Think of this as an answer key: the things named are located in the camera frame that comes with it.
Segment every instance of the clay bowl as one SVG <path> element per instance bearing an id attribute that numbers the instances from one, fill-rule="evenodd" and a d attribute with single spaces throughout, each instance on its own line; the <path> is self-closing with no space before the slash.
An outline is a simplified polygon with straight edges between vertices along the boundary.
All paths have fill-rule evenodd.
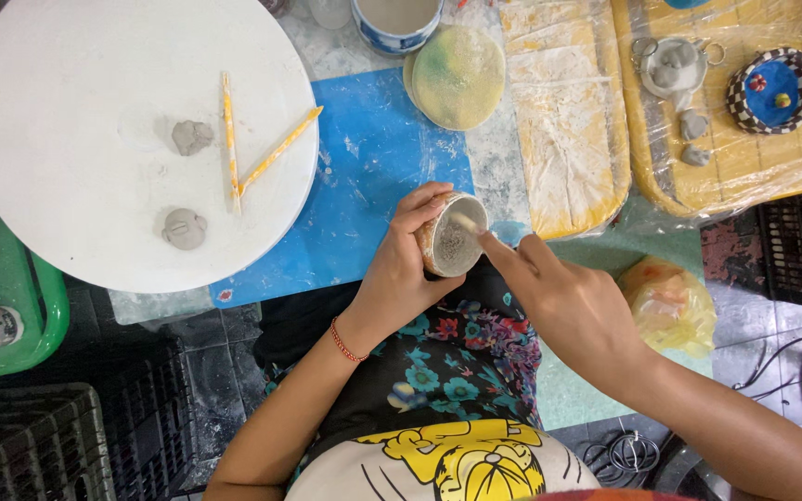
<path id="1" fill-rule="evenodd" d="M 451 221 L 450 215 L 462 212 L 477 225 L 488 228 L 487 211 L 479 199 L 468 193 L 448 192 L 436 198 L 444 199 L 444 209 L 414 232 L 422 264 L 437 276 L 460 276 L 475 266 L 481 247 L 475 235 Z"/>

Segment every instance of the blue cutting board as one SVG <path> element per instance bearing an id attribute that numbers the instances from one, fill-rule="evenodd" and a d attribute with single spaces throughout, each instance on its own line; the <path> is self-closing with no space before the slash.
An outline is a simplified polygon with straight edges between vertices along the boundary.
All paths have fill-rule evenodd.
<path id="1" fill-rule="evenodd" d="M 462 132 L 414 107 L 401 69 L 312 82 L 323 105 L 315 183 L 290 231 L 265 256 L 209 286 L 218 308 L 363 278 L 395 204 L 436 179 L 472 193 Z"/>

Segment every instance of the round sponge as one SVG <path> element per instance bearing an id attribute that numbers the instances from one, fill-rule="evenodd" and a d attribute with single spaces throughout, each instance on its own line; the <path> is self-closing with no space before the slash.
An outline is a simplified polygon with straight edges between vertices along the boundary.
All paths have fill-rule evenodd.
<path id="1" fill-rule="evenodd" d="M 494 112 L 504 92 L 503 50 L 475 28 L 443 29 L 405 66 L 405 70 L 412 67 L 411 100 L 443 128 L 468 130 L 481 124 Z"/>

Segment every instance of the yellow tray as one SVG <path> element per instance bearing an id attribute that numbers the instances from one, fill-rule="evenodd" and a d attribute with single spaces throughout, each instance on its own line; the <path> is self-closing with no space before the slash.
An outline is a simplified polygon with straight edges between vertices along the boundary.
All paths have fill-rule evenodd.
<path id="1" fill-rule="evenodd" d="M 663 0 L 611 0 L 618 33 L 631 165 L 642 194 L 680 217 L 737 210 L 802 193 L 802 126 L 785 135 L 750 135 L 725 107 L 726 82 L 758 52 L 782 46 L 802 51 L 802 0 L 711 0 L 677 10 Z M 692 108 L 707 116 L 707 133 L 694 141 L 712 151 L 705 167 L 679 161 L 673 106 L 641 88 L 631 61 L 634 39 L 682 37 L 717 42 L 723 64 L 707 70 Z"/>
<path id="2" fill-rule="evenodd" d="M 531 226 L 585 233 L 627 199 L 630 155 L 608 0 L 508 0 L 500 21 Z"/>

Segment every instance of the clay tool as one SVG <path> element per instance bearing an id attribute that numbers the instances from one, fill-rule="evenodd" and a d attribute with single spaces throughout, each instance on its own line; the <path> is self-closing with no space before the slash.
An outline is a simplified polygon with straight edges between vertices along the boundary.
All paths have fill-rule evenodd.
<path id="1" fill-rule="evenodd" d="M 296 138 L 299 137 L 299 135 L 305 132 L 305 129 L 308 128 L 309 125 L 311 125 L 311 122 L 315 121 L 317 116 L 321 114 L 322 110 L 323 106 L 318 106 L 318 108 L 314 108 L 311 111 L 308 111 L 308 115 L 306 116 L 305 120 L 302 120 L 302 123 L 298 124 L 298 127 L 296 127 L 296 129 L 292 131 L 290 135 L 287 136 L 286 139 L 284 139 L 284 142 L 281 142 L 281 145 L 278 146 L 277 149 L 274 150 L 272 154 L 268 155 L 268 158 L 262 161 L 262 163 L 259 164 L 258 167 L 256 167 L 256 170 L 253 170 L 252 174 L 249 177 L 247 177 L 245 181 L 243 181 L 243 184 L 239 187 L 239 196 L 243 196 L 243 194 L 246 192 L 246 187 L 251 185 L 252 182 L 255 181 L 257 177 L 261 176 L 262 173 L 265 172 L 265 169 L 267 169 L 268 166 L 270 166 L 275 160 L 277 160 L 277 157 L 281 156 L 284 150 L 287 149 L 287 146 L 289 146 L 293 141 L 295 141 Z"/>
<path id="2" fill-rule="evenodd" d="M 472 233 L 474 235 L 479 234 L 479 225 L 475 221 L 470 219 L 469 216 L 466 216 L 462 212 L 452 212 L 449 215 L 449 217 L 451 218 L 451 221 L 459 224 L 460 226 L 465 228 L 466 231 L 468 231 L 469 233 Z"/>
<path id="3" fill-rule="evenodd" d="M 222 71 L 222 97 L 225 102 L 225 139 L 228 148 L 228 168 L 231 170 L 231 198 L 234 202 L 234 211 L 241 213 L 239 205 L 239 195 L 241 193 L 237 185 L 237 150 L 233 141 L 233 114 L 231 112 L 231 82 L 228 79 L 228 72 Z"/>

